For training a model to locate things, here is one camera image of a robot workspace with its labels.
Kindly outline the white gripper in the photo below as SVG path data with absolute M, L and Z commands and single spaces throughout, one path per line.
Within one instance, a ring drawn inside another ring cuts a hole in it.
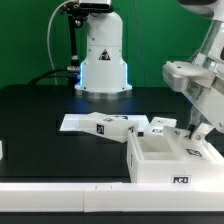
M 196 75 L 190 78 L 186 97 L 199 112 L 191 113 L 188 130 L 189 137 L 196 130 L 195 139 L 201 140 L 214 128 L 224 133 L 224 61 L 199 53 L 192 68 L 196 70 Z M 199 125 L 201 114 L 210 124 Z

